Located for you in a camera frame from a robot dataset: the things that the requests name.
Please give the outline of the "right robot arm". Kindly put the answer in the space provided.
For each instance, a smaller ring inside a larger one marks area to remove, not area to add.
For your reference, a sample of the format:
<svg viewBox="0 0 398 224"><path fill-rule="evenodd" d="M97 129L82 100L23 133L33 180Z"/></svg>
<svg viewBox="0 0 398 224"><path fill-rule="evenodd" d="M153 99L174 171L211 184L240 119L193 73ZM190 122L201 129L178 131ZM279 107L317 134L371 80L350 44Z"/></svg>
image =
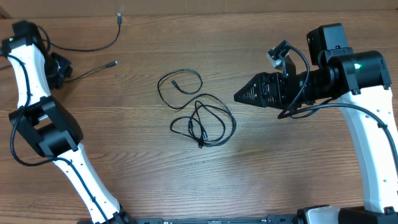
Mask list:
<svg viewBox="0 0 398 224"><path fill-rule="evenodd" d="M307 118L322 108L339 108L349 127L363 181L359 207L315 205L295 214L268 215L266 223L396 223L397 126L391 77L377 51L356 53L341 24L307 34L310 57L297 73L283 41L268 52L275 72L258 73L234 95L240 103L280 110L279 119Z"/></svg>

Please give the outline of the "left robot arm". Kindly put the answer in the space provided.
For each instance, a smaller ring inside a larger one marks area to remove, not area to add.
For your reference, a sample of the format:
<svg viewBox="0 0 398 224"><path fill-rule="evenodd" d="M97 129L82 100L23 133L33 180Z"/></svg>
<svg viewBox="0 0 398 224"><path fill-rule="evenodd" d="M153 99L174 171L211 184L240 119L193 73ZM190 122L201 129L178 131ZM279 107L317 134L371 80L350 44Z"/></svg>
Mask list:
<svg viewBox="0 0 398 224"><path fill-rule="evenodd" d="M50 39L43 38L33 22L19 21L12 28L14 35L1 42L1 55L14 69L19 95L17 110L9 113L12 156L30 166L16 154L14 140L19 133L43 157L38 166L52 162L67 176L92 223L133 223L91 165L77 120L51 94L72 74L71 62L50 51Z"/></svg>

